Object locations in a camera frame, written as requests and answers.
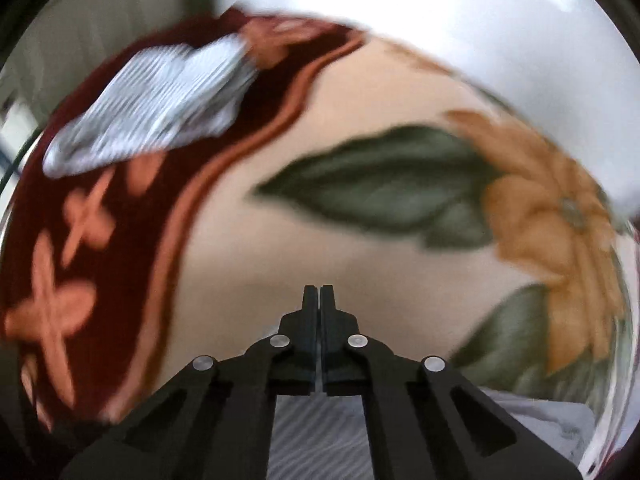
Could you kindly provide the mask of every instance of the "orange wavy stripe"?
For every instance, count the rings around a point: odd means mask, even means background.
[[[305,66],[293,80],[285,96],[285,103],[273,121],[251,137],[216,155],[185,186],[168,217],[158,247],[158,255],[152,267],[149,292],[143,307],[142,327],[129,370],[119,390],[100,412],[103,419],[112,422],[121,420],[142,396],[145,369],[154,354],[161,333],[161,311],[167,286],[172,270],[177,272],[174,260],[184,246],[186,234],[192,223],[189,220],[193,221],[194,209],[200,200],[231,165],[283,133],[302,113],[305,94],[316,75],[332,61],[356,50],[363,42],[364,35],[358,32],[342,47]]]

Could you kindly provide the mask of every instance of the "metal pin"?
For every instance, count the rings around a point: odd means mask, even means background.
[[[430,372],[441,372],[445,366],[444,360],[440,357],[431,356],[424,360],[424,367]]]
[[[196,357],[192,361],[192,364],[197,371],[203,372],[204,370],[209,370],[209,368],[213,366],[213,357],[210,357],[208,355],[201,355],[199,357]]]
[[[290,340],[284,334],[276,334],[270,339],[270,342],[271,342],[271,346],[273,347],[284,348],[285,346],[289,345]]]
[[[363,348],[367,345],[368,342],[369,340],[360,334],[354,334],[352,336],[349,336],[349,338],[347,339],[347,343],[349,343],[349,346],[352,346],[354,348]]]

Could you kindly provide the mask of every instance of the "flower center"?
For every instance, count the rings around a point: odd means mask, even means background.
[[[580,207],[575,203],[575,200],[563,198],[561,200],[560,211],[564,219],[569,222],[574,229],[582,230],[587,227],[587,219],[582,211],[580,211]]]

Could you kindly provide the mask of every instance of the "yellow flower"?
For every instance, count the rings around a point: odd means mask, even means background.
[[[599,187],[575,160],[512,117],[446,114],[460,137],[504,175],[482,203],[497,254],[549,288],[547,371],[587,349],[608,357],[614,318],[625,315],[613,263],[613,229]]]

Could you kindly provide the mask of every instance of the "silver screw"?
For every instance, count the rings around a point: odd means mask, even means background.
[[[208,355],[201,355],[196,357],[193,362],[193,367],[199,371],[203,372],[204,370],[209,370],[213,366],[213,357],[209,357]]]
[[[351,335],[347,339],[347,343],[349,343],[349,346],[353,346],[354,348],[363,348],[367,345],[368,342],[369,340],[360,334]]]
[[[430,372],[441,372],[445,365],[444,360],[436,356],[427,357],[424,360],[424,367]]]
[[[289,338],[283,334],[276,334],[270,339],[270,341],[271,341],[271,346],[274,346],[276,348],[284,348],[285,346],[288,346],[289,343],[291,342]]]

